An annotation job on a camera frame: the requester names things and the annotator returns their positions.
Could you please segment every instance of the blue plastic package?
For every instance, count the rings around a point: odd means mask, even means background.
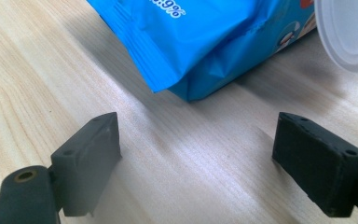
[[[199,100],[315,27],[313,0],[89,0],[154,92]]]

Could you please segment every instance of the package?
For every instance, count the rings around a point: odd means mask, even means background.
[[[89,0],[154,92],[199,100],[315,27],[313,0]]]

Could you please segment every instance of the white lid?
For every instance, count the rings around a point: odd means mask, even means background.
[[[358,72],[358,0],[315,0],[319,35],[330,58]]]

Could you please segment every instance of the wooden surface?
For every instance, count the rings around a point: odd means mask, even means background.
[[[63,223],[357,223],[329,219],[271,159],[278,113],[358,146],[358,75],[313,32],[209,98],[153,94],[80,0],[0,0],[0,184],[117,111],[123,159],[96,218]]]

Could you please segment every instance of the crinkled plastic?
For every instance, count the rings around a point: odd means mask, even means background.
[[[313,0],[89,0],[154,92],[198,100],[315,27]]]

